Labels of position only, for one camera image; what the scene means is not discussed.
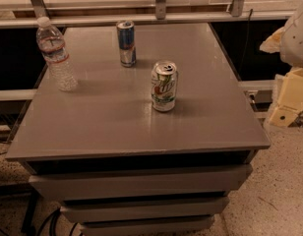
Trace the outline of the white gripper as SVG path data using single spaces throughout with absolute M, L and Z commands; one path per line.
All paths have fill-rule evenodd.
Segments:
M 280 59 L 293 67 L 282 79 L 282 85 L 270 123 L 288 127 L 303 112 L 303 3 L 287 20 L 260 45 L 267 53 L 280 52 Z

